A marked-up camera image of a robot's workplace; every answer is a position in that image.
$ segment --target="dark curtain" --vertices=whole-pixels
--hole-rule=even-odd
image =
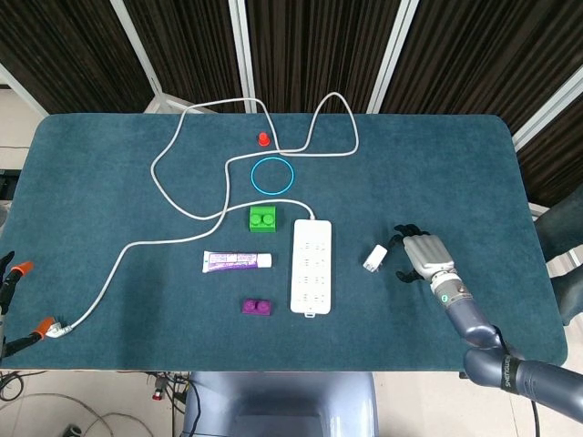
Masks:
[[[242,97],[227,0],[126,0],[162,89],[193,103]],[[210,108],[245,112],[242,103]]]
[[[497,114],[515,133],[582,62],[581,0],[422,0],[381,112]]]
[[[142,112],[148,80],[108,0],[5,0],[0,62],[49,113]]]
[[[273,112],[312,112],[330,91],[371,99],[398,0],[248,0],[255,92]],[[343,112],[334,99],[324,107]]]
[[[583,96],[521,148],[518,159],[534,203],[552,207],[583,184]]]

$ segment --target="teal table surface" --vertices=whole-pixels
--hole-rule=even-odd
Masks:
[[[273,115],[281,146],[303,145],[310,114]],[[70,114],[36,131],[0,252],[35,269],[18,284],[8,340],[46,316],[71,323],[93,302],[130,241],[177,239],[214,224],[180,215],[149,167],[168,144],[174,115]],[[393,227],[438,235],[486,316],[529,359],[560,364],[567,346],[506,125],[493,116],[356,116],[361,145],[347,158],[286,158],[296,179],[283,195],[332,223],[332,311],[290,311],[292,234],[306,211],[277,205],[277,232],[251,233],[247,208],[202,240],[130,249],[94,313],[60,339],[5,359],[4,367],[192,371],[452,371],[467,346],[427,283],[404,284],[396,250],[381,270],[362,267]],[[189,115],[158,175],[184,209],[222,207],[226,159],[263,150],[263,115]],[[322,115],[311,152],[347,151],[346,115]],[[231,165],[230,203],[266,199],[250,158]],[[286,185],[270,161],[256,178]],[[269,252],[271,269],[202,273],[202,253]],[[247,298],[272,302],[270,317],[241,314]]]

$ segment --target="red cap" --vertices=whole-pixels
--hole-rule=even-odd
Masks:
[[[261,147],[267,147],[270,144],[270,136],[267,135],[265,132],[261,132],[259,134],[259,145]]]

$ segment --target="plug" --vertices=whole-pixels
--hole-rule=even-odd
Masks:
[[[377,271],[381,266],[384,257],[386,256],[386,252],[387,249],[385,249],[380,244],[377,244],[376,246],[374,246],[373,251],[364,262],[363,267],[371,272]]]
[[[50,337],[51,339],[58,339],[59,337],[62,337],[65,334],[68,334],[72,330],[73,330],[73,328],[71,328],[70,326],[63,326],[63,325],[61,325],[61,322],[58,321],[57,323],[53,323],[48,328],[45,335],[47,337]]]
[[[187,395],[187,391],[185,390],[185,391],[182,391],[180,393],[176,393],[174,395],[174,399],[176,399],[177,401],[180,401],[186,405],[186,395]]]
[[[156,377],[156,384],[154,385],[154,394],[152,394],[152,399],[154,401],[161,401],[162,397],[164,397],[164,390],[166,390],[166,384],[168,381],[163,376]]]

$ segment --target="blue rubber band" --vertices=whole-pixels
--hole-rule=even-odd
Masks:
[[[257,184],[255,183],[255,168],[257,168],[259,166],[259,164],[265,162],[265,161],[281,161],[283,164],[285,164],[286,166],[288,166],[288,168],[290,169],[291,172],[291,178],[290,178],[290,183],[288,184],[288,186],[280,191],[265,191],[264,189],[261,189],[257,186]],[[268,157],[268,158],[264,158],[264,159],[260,159],[259,161],[257,161],[255,163],[255,165],[253,166],[253,168],[251,169],[251,184],[253,184],[253,186],[255,187],[256,190],[258,190],[261,194],[264,194],[266,196],[279,196],[280,194],[285,193],[288,189],[290,189],[290,187],[293,184],[293,180],[295,179],[295,173],[293,172],[293,167],[292,164],[290,164],[288,161],[286,161],[283,158],[278,158],[278,157]]]

